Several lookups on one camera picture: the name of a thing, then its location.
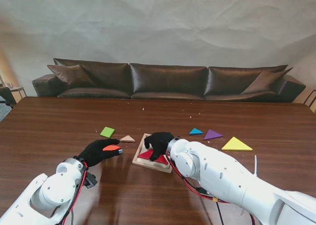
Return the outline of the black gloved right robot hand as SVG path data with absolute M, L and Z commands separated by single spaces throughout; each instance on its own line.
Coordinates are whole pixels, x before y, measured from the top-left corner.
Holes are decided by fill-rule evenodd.
M 153 152 L 149 158 L 150 161 L 156 161 L 161 155 L 165 155 L 168 144 L 174 139 L 170 132 L 155 132 L 144 139 L 146 149 L 150 146 Z

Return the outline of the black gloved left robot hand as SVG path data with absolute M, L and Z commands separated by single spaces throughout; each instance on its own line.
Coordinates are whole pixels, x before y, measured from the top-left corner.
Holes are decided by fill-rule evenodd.
M 86 163 L 87 167 L 93 167 L 105 159 L 119 156 L 122 149 L 118 139 L 96 140 L 90 143 L 78 156 L 77 159 Z

